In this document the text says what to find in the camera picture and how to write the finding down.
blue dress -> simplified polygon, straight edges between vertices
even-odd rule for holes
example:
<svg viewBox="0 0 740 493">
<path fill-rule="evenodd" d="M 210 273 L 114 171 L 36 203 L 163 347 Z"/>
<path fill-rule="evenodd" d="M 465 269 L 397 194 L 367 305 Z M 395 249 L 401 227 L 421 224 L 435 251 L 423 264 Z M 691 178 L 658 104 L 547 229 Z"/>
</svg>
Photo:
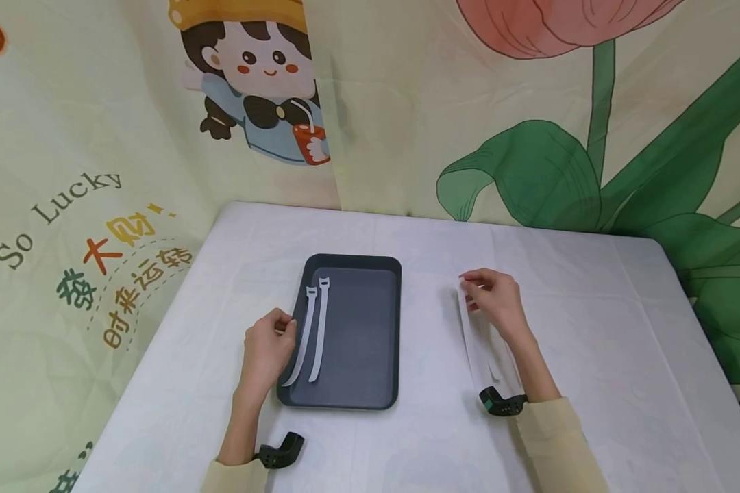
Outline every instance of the blue dress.
<svg viewBox="0 0 740 493">
<path fill-rule="evenodd" d="M 288 121 L 281 118 L 277 125 L 270 129 L 255 125 L 251 119 L 247 118 L 245 95 L 236 92 L 224 78 L 214 73 L 203 75 L 203 92 L 244 129 L 250 149 L 288 164 L 307 165 L 307 161 L 304 160 L 299 150 L 296 137 L 293 136 L 293 125 Z M 276 105 L 278 114 L 282 109 L 280 105 L 288 101 L 287 98 L 265 99 Z M 323 114 L 318 105 L 312 101 L 304 101 L 304 104 L 312 113 L 313 123 L 323 128 Z M 329 155 L 329 147 L 325 140 L 323 141 L 323 152 Z"/>
</svg>

tulip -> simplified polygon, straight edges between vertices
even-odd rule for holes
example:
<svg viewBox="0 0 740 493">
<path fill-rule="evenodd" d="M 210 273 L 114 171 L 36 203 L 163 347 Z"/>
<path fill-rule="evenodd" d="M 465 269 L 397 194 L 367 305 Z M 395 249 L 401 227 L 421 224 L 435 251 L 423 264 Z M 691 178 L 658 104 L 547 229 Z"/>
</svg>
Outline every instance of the tulip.
<svg viewBox="0 0 740 493">
<path fill-rule="evenodd" d="M 593 47 L 587 154 L 602 181 L 615 82 L 615 38 L 652 24 L 682 0 L 457 0 L 474 34 L 510 58 L 556 57 Z"/>
<path fill-rule="evenodd" d="M 510 58 L 550 58 L 594 47 L 652 24 L 682 0 L 458 0 L 491 50 Z"/>
</svg>

green leaf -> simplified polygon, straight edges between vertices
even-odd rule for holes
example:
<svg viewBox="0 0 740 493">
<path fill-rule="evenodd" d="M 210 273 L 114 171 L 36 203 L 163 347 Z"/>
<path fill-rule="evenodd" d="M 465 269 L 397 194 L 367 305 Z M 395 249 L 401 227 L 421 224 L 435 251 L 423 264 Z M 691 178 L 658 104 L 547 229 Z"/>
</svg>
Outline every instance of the green leaf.
<svg viewBox="0 0 740 493">
<path fill-rule="evenodd" d="M 644 229 L 675 266 L 731 383 L 740 383 L 740 228 L 681 214 Z"/>
<path fill-rule="evenodd" d="M 491 137 L 441 173 L 436 195 L 449 215 L 467 221 L 493 182 L 527 227 L 584 231 L 597 223 L 600 191 L 587 151 L 551 121 L 522 121 Z"/>
<path fill-rule="evenodd" d="M 687 149 L 663 166 L 621 204 L 610 231 L 630 234 L 666 218 L 696 212 L 707 197 L 720 166 L 724 146 L 698 155 Z"/>
<path fill-rule="evenodd" d="M 673 160 L 718 152 L 739 123 L 740 58 L 603 187 L 600 224 Z"/>
</svg>

white tablecloth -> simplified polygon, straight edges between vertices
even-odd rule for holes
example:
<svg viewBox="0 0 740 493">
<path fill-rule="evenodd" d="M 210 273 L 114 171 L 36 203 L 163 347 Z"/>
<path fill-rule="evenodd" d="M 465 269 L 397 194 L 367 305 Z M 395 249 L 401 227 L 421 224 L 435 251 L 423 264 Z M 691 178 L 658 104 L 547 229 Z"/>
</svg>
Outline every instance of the white tablecloth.
<svg viewBox="0 0 740 493">
<path fill-rule="evenodd" d="M 651 240 L 253 203 L 226 206 L 76 485 L 196 492 L 219 450 L 244 331 L 292 310 L 316 253 L 400 260 L 400 391 L 384 412 L 289 409 L 259 442 L 306 437 L 270 492 L 531 492 L 515 426 L 484 412 L 455 278 L 515 276 L 562 393 L 614 492 L 740 492 L 740 409 Z"/>
</svg>

printed backdrop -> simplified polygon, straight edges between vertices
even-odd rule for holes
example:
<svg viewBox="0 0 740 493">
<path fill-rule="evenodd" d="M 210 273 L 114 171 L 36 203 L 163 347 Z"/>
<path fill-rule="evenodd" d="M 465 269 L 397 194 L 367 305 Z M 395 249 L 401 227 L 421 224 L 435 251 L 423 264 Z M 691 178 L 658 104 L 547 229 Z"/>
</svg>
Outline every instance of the printed backdrop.
<svg viewBox="0 0 740 493">
<path fill-rule="evenodd" d="M 740 0 L 304 1 L 0 1 L 0 492 L 235 199 L 655 238 L 740 400 Z"/>
</svg>

